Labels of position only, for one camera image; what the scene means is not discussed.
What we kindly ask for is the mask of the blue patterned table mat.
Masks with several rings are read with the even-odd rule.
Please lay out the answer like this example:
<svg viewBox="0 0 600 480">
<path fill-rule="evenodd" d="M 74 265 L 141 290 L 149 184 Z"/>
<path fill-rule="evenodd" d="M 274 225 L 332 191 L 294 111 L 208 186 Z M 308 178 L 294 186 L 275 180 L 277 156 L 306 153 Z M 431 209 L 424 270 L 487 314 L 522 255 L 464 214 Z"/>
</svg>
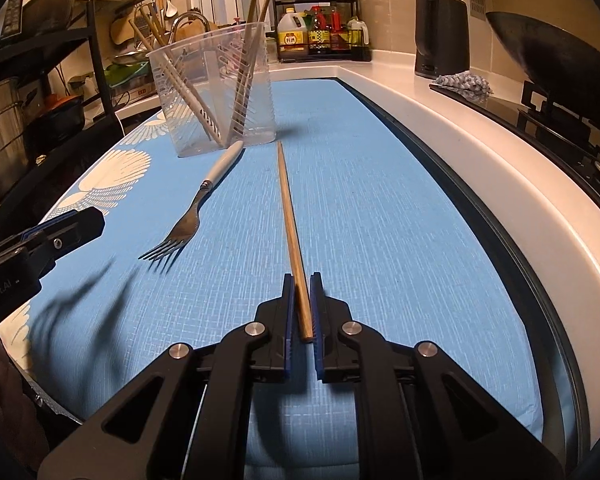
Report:
<svg viewBox="0 0 600 480">
<path fill-rule="evenodd" d="M 528 284 L 502 231 L 419 140 L 341 84 L 278 82 L 272 98 L 277 141 L 244 144 L 202 203 L 197 233 L 170 257 L 138 258 L 166 238 L 224 151 L 179 158 L 146 128 L 34 225 L 88 207 L 105 219 L 0 324 L 1 347 L 41 395 L 35 413 L 50 415 L 45 458 L 171 344 L 217 344 L 280 296 L 292 272 L 277 142 L 310 303 L 320 274 L 355 321 L 407 347 L 434 342 L 541 442 L 539 381 L 516 309 Z M 253 387 L 241 479 L 363 479 L 354 387 L 318 379 L 296 284 L 290 358 L 286 382 Z"/>
</svg>

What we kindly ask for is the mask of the black metal shelf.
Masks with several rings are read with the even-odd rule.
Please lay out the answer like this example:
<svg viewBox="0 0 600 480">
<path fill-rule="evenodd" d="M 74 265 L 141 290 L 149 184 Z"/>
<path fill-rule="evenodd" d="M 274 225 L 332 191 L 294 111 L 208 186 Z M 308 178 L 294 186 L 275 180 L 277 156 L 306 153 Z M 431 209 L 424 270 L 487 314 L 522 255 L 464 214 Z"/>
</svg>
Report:
<svg viewBox="0 0 600 480">
<path fill-rule="evenodd" d="M 34 226 L 79 176 L 123 136 L 114 114 L 96 32 L 96 4 L 85 0 L 60 32 L 0 40 L 0 81 L 17 79 L 29 167 L 0 196 L 0 240 Z M 48 99 L 82 96 L 84 128 L 58 136 L 43 128 Z"/>
</svg>

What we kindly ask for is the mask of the black condiment rack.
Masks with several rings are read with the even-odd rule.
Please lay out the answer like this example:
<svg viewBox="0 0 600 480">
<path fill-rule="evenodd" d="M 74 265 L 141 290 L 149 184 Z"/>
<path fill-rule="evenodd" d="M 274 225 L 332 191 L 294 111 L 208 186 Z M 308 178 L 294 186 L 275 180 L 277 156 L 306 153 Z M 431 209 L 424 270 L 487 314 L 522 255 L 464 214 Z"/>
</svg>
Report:
<svg viewBox="0 0 600 480">
<path fill-rule="evenodd" d="M 287 8 L 294 8 L 308 31 L 309 54 L 300 60 L 282 60 L 277 43 L 277 25 Z M 274 0 L 274 28 L 277 61 L 370 62 L 370 32 L 362 20 L 358 0 Z"/>
</svg>

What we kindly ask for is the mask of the clear plastic utensil holder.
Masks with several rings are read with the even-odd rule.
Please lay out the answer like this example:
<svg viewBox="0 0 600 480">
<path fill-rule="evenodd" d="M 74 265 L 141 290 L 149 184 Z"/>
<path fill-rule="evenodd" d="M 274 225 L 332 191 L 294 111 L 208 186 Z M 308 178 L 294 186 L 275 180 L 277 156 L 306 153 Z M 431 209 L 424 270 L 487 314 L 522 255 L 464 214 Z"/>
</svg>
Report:
<svg viewBox="0 0 600 480">
<path fill-rule="evenodd" d="M 264 23 L 244 134 L 233 140 L 228 137 L 244 28 L 242 24 L 205 32 L 148 54 L 166 128 L 178 157 L 224 150 L 237 140 L 247 146 L 275 140 Z"/>
</svg>

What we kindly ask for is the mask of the white handled metal fork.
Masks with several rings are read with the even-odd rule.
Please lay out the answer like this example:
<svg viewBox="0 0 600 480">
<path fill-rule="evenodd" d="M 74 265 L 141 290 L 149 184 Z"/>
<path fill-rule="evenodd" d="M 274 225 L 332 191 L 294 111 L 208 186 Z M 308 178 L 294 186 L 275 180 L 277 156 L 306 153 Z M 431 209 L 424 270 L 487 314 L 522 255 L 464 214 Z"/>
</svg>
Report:
<svg viewBox="0 0 600 480">
<path fill-rule="evenodd" d="M 175 226 L 162 242 L 138 257 L 140 260 L 150 262 L 160 261 L 166 257 L 170 257 L 174 252 L 183 249 L 190 242 L 199 229 L 199 209 L 202 203 L 214 191 L 216 186 L 230 171 L 230 168 L 235 165 L 236 160 L 243 151 L 244 142 L 235 141 L 230 144 L 230 147 L 223 152 L 208 171 L 204 180 L 201 181 L 198 191 L 185 211 L 185 214 L 175 223 Z"/>
</svg>

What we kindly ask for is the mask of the black electric kettle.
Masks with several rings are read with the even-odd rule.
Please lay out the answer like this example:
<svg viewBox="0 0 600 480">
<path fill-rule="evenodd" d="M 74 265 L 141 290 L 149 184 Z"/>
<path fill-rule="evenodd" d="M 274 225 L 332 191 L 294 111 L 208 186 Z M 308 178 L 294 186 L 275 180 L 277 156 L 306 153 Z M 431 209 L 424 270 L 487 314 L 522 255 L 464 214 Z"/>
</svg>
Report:
<svg viewBox="0 0 600 480">
<path fill-rule="evenodd" d="M 434 79 L 469 70 L 469 25 L 463 0 L 416 0 L 415 73 Z"/>
</svg>

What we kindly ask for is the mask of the stainless steel pot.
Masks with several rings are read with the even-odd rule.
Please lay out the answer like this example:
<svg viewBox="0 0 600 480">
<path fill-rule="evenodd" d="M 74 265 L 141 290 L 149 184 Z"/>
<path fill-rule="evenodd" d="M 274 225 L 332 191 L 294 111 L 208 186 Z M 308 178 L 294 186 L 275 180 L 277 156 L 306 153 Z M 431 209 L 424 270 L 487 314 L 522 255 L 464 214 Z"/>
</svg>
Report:
<svg viewBox="0 0 600 480">
<path fill-rule="evenodd" d="M 29 167 L 21 103 L 17 79 L 0 81 L 0 196 L 6 195 Z"/>
</svg>

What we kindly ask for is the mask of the black gas stove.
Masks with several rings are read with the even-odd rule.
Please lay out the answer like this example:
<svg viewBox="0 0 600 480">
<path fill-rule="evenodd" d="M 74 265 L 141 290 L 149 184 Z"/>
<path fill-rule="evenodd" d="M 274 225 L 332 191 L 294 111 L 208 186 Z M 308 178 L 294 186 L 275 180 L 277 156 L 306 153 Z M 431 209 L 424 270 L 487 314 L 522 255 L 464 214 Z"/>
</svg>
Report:
<svg viewBox="0 0 600 480">
<path fill-rule="evenodd" d="M 600 208 L 600 124 L 550 102 L 527 81 L 520 103 L 488 96 L 468 99 L 460 91 L 429 88 L 486 116 L 516 134 L 557 166 Z"/>
</svg>

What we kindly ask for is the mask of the microwave oven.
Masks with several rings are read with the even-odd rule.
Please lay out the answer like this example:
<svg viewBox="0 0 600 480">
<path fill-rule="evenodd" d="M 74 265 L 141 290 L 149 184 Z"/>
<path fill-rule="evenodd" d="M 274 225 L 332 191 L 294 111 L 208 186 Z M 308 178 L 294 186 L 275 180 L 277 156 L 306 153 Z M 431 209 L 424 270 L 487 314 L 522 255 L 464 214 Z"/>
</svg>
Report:
<svg viewBox="0 0 600 480">
<path fill-rule="evenodd" d="M 6 0 L 0 9 L 0 39 L 21 32 L 23 0 Z"/>
</svg>

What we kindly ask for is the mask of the blue checked cloth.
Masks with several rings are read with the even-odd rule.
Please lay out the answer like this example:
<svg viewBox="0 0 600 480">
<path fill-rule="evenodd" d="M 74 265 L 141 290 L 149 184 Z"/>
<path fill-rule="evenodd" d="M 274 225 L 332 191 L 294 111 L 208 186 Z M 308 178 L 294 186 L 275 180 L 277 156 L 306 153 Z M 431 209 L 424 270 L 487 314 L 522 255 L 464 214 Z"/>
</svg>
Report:
<svg viewBox="0 0 600 480">
<path fill-rule="evenodd" d="M 468 100 L 483 101 L 492 94 L 489 81 L 483 78 L 483 76 L 471 73 L 470 70 L 465 70 L 457 74 L 437 76 L 434 84 L 454 91 Z"/>
</svg>

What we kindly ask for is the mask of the black wok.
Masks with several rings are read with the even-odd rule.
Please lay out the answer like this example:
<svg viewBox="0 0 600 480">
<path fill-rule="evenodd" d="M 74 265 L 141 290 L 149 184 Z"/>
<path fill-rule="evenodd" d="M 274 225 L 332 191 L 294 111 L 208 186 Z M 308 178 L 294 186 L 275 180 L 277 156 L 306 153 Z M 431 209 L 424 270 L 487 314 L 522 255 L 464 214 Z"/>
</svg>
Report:
<svg viewBox="0 0 600 480">
<path fill-rule="evenodd" d="M 600 51 L 565 30 L 517 13 L 486 14 L 495 36 L 553 101 L 600 122 Z"/>
</svg>

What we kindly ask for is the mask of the dark bowl on shelf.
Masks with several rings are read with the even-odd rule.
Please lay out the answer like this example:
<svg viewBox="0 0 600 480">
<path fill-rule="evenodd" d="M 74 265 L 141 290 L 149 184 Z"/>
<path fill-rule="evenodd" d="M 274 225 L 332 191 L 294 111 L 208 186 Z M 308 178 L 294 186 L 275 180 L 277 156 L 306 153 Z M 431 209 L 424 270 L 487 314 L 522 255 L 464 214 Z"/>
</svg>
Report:
<svg viewBox="0 0 600 480">
<path fill-rule="evenodd" d="M 74 0 L 30 0 L 22 9 L 21 33 L 33 37 L 68 28 Z"/>
</svg>

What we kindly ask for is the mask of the yellow oil jug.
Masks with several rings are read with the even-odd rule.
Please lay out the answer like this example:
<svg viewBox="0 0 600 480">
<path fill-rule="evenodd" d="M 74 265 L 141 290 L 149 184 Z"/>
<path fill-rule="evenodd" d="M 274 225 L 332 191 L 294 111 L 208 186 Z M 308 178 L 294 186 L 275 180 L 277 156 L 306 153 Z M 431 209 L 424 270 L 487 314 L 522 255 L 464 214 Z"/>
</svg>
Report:
<svg viewBox="0 0 600 480">
<path fill-rule="evenodd" d="M 294 8 L 287 8 L 278 22 L 277 43 L 282 60 L 300 60 L 309 54 L 306 23 Z"/>
</svg>

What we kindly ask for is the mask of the orange lidded pot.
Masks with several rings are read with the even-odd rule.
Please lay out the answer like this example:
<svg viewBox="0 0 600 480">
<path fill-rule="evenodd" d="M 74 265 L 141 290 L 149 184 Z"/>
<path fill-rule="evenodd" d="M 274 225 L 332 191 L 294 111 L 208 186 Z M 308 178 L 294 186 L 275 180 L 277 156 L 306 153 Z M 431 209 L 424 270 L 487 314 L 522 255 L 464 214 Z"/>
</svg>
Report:
<svg viewBox="0 0 600 480">
<path fill-rule="evenodd" d="M 81 131 L 85 126 L 82 96 L 48 99 L 40 119 L 44 129 L 58 136 Z"/>
</svg>

